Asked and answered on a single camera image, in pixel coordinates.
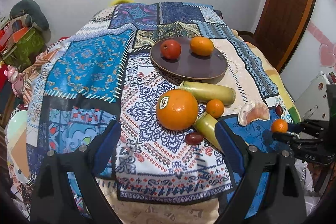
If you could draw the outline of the long yellow-green sugarcane piece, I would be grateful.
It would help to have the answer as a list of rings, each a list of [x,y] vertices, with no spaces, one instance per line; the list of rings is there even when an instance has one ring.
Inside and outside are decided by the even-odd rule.
[[[234,89],[221,85],[183,81],[179,89],[190,92],[201,103],[217,99],[225,106],[230,106],[236,99]]]

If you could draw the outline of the pink heart wall sticker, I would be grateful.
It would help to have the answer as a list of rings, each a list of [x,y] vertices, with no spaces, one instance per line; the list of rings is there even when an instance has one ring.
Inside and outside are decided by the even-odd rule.
[[[319,59],[321,66],[335,68],[335,43],[332,43],[313,22],[308,24],[307,31],[320,43]]]

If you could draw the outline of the brown wooden door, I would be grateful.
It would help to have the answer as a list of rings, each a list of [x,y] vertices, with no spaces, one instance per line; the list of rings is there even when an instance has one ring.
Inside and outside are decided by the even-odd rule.
[[[281,72],[306,30],[316,0],[266,0],[254,39],[270,64]]]

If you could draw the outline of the red tomato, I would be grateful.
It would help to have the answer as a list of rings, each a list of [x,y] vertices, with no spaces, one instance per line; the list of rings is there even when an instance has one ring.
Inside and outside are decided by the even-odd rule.
[[[161,44],[160,51],[165,59],[176,60],[180,56],[182,48],[176,40],[168,39]]]

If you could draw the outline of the green patterned box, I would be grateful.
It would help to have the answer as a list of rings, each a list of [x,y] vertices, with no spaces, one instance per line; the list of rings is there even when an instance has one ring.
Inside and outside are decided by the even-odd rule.
[[[1,58],[6,65],[13,65],[21,72],[30,67],[37,55],[45,49],[41,32],[31,27],[6,53],[1,53]]]

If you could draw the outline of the peeled pomelo segment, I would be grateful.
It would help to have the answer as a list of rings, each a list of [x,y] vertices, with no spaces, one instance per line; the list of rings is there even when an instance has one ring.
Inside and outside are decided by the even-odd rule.
[[[270,120],[269,108],[262,101],[250,101],[246,103],[238,113],[238,123],[241,126],[247,126],[257,120]]]

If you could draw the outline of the pink plush toy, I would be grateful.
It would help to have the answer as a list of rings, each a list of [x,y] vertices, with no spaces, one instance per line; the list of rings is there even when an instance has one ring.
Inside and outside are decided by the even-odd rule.
[[[8,81],[11,83],[11,88],[13,93],[18,98],[23,98],[23,87],[24,87],[24,80],[23,74],[19,73],[17,67],[8,65],[7,70],[3,72],[4,75],[7,77]]]

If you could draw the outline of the small mandarin orange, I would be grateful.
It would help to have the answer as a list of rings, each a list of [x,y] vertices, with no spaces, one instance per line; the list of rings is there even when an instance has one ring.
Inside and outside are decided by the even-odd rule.
[[[272,132],[287,133],[288,132],[288,123],[283,119],[275,120],[271,125]]]

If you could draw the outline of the medium orange on plate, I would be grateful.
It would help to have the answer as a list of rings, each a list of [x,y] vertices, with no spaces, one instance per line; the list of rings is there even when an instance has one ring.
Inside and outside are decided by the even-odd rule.
[[[198,36],[191,39],[190,50],[199,56],[209,56],[214,50],[214,44],[209,38]]]

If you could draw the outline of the large orange with sticker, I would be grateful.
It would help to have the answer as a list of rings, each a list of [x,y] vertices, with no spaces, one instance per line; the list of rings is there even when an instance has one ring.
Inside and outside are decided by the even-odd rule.
[[[198,110],[198,102],[190,92],[173,89],[159,97],[156,116],[164,128],[180,131],[193,125],[198,117]]]

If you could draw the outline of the dark purple round plate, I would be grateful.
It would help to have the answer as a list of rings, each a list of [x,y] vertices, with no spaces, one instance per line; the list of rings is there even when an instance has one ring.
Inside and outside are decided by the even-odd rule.
[[[207,57],[198,56],[190,50],[190,38],[173,37],[179,42],[182,51],[176,60],[163,57],[160,51],[165,40],[157,42],[150,50],[150,58],[154,65],[172,75],[192,80],[210,80],[222,77],[228,68],[227,59],[217,49]]]

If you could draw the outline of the blue patchwork patterned cloth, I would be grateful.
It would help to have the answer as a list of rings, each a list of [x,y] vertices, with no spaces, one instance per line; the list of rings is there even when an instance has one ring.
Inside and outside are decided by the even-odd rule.
[[[262,101],[275,120],[276,84],[261,60],[236,38],[209,5],[188,2],[128,3],[99,11],[84,27],[48,49],[33,82],[29,104],[27,156],[36,178],[49,150],[75,151],[104,132],[111,121],[121,136],[97,183],[124,223],[213,223],[233,196],[239,176],[204,140],[186,144],[190,128],[168,130],[155,115],[158,98],[182,78],[151,62],[157,42],[204,36],[227,59],[219,85],[236,92],[224,118],[234,133],[263,151],[270,121],[242,127],[237,114]]]

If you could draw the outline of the yellow plush object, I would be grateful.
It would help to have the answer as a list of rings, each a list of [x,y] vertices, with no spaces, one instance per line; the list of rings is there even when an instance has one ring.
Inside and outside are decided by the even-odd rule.
[[[123,3],[134,3],[134,0],[112,0],[109,6],[120,5]]]

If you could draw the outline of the dark green plush pillow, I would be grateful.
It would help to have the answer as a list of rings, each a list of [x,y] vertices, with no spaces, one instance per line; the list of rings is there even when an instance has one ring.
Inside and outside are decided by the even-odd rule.
[[[40,30],[46,31],[49,29],[49,22],[40,6],[35,1],[21,0],[15,4],[10,11],[10,19],[15,19],[24,15],[29,15],[32,23],[34,23]]]

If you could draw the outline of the short yellow-green sugarcane piece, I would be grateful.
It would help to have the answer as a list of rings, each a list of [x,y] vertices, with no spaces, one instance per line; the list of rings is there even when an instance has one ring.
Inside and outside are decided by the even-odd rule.
[[[193,127],[197,132],[201,133],[213,146],[222,152],[223,150],[215,136],[215,125],[217,122],[218,121],[209,113],[204,112],[194,122]]]

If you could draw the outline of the yellow orange blanket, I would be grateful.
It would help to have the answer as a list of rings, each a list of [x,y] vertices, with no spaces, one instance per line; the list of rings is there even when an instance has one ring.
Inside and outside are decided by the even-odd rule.
[[[301,118],[299,116],[297,108],[295,107],[291,96],[288,94],[286,88],[284,87],[278,71],[274,67],[272,67],[272,65],[263,55],[263,53],[251,43],[252,38],[247,38],[247,40],[244,40],[236,30],[231,29],[231,31],[236,38],[245,42],[250,50],[261,60],[264,71],[266,72],[268,77],[276,84],[280,95],[278,96],[278,98],[275,99],[275,104],[276,106],[280,105],[282,107],[281,118],[292,123],[299,123],[301,121]]]

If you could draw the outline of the small tangerine on cloth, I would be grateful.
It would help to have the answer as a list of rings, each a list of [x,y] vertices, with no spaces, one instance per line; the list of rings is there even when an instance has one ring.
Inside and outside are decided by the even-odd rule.
[[[222,101],[218,99],[212,99],[206,104],[206,112],[215,119],[220,118],[225,110],[225,106]]]

